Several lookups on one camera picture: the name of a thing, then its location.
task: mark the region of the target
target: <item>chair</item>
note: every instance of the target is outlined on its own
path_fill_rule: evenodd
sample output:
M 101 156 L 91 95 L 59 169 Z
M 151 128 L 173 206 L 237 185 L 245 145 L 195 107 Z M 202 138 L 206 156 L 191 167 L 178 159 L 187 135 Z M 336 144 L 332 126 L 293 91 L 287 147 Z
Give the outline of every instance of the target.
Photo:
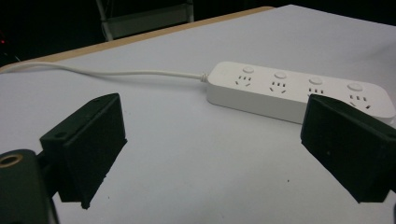
M 186 0 L 185 3 L 175 6 L 113 18 L 106 17 L 102 0 L 96 0 L 96 5 L 101 15 L 106 41 L 194 21 L 192 0 Z

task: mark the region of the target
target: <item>outlet socket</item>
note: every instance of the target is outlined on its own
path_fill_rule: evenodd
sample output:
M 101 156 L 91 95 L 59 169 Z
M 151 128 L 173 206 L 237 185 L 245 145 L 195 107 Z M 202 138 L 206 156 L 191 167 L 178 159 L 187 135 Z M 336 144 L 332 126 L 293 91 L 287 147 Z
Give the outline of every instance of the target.
M 208 76 L 207 100 L 214 105 L 303 123 L 310 94 L 341 100 L 391 124 L 396 112 L 381 87 L 243 63 L 219 63 Z

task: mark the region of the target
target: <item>screw hole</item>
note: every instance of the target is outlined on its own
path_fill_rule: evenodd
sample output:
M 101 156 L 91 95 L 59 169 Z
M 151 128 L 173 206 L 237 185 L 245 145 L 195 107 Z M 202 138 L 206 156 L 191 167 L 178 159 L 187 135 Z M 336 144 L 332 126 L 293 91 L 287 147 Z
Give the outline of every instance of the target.
M 8 166 L 12 166 L 22 160 L 23 156 L 21 154 L 14 154 L 5 156 L 0 159 L 0 168 L 6 168 Z

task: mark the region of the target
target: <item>white power strip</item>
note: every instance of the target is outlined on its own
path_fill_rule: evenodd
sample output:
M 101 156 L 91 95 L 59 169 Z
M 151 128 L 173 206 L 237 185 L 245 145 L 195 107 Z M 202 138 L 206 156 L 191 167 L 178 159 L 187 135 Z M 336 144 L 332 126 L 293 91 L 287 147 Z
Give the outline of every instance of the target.
M 207 101 L 214 105 L 296 123 L 303 123 L 310 94 L 341 100 L 388 125 L 396 115 L 386 91 L 366 82 L 224 62 L 207 83 Z

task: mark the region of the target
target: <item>power strip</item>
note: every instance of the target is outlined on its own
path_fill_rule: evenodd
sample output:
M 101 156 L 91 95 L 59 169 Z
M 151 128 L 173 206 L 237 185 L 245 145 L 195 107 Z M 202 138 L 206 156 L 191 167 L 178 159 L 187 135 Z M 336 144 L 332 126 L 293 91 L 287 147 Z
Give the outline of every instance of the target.
M 207 101 L 271 118 L 303 123 L 310 94 L 341 100 L 390 125 L 396 115 L 375 84 L 243 63 L 219 63 L 207 78 Z

